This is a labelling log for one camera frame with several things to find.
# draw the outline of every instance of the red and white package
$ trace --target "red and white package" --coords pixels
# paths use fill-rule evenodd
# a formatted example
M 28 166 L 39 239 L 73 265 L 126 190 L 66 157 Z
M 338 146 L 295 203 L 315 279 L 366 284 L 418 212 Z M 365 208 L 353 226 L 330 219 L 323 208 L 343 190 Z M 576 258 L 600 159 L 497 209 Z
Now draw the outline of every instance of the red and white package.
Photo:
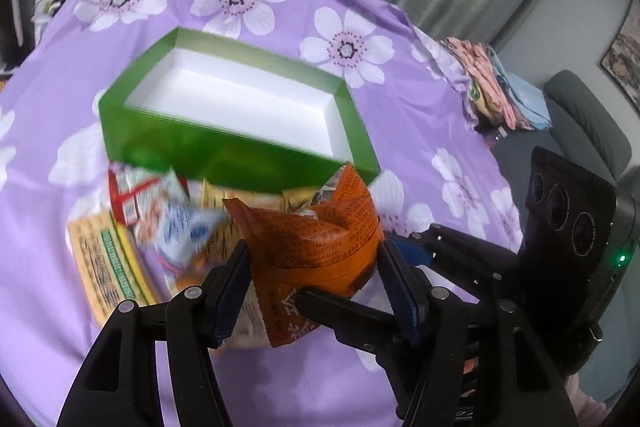
M 108 178 L 111 212 L 118 223 L 127 227 L 135 225 L 163 192 L 171 200 L 188 201 L 187 182 L 173 171 L 159 176 L 146 169 L 111 165 Z

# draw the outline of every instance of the gray wall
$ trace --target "gray wall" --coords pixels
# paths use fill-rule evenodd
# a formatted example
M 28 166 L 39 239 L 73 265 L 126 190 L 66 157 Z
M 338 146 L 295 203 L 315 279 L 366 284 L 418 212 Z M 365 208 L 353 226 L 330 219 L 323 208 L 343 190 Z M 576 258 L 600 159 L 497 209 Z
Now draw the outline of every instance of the gray wall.
M 572 70 L 602 102 L 633 147 L 640 164 L 640 116 L 599 66 L 618 33 L 631 0 L 539 0 L 498 51 L 507 71 L 541 86 Z

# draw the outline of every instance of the camera lens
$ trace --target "camera lens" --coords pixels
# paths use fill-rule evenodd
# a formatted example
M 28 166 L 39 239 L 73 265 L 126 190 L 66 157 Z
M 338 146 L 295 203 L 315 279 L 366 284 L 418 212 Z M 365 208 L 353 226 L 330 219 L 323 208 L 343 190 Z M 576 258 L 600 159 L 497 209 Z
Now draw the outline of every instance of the camera lens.
M 540 174 L 533 176 L 531 181 L 531 195 L 535 203 L 540 203 L 542 200 L 542 194 L 545 191 L 545 182 Z
M 571 241 L 574 244 L 575 253 L 581 257 L 587 255 L 596 239 L 595 224 L 591 214 L 583 212 L 575 220 L 574 229 L 571 233 Z
M 569 216 L 569 196 L 560 185 L 554 185 L 549 192 L 549 204 L 547 207 L 549 224 L 556 230 L 562 229 Z

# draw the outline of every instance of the framed picture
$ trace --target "framed picture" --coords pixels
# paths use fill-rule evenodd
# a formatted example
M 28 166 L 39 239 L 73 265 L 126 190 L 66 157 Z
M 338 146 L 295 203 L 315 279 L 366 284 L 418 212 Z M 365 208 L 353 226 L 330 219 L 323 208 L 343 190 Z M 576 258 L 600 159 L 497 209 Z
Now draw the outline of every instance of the framed picture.
M 625 23 L 601 64 L 640 112 L 640 0 L 631 3 Z

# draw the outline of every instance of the light blue cloth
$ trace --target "light blue cloth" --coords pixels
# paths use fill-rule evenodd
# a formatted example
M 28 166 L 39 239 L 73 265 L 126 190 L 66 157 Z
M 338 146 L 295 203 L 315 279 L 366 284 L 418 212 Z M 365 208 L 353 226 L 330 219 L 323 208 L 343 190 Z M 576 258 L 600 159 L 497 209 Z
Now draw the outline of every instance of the light blue cloth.
M 542 90 L 515 74 L 507 73 L 494 49 L 491 46 L 485 46 L 485 48 L 489 60 L 494 66 L 494 74 L 498 83 L 520 110 L 523 117 L 529 120 L 531 126 L 537 130 L 550 128 L 551 117 Z

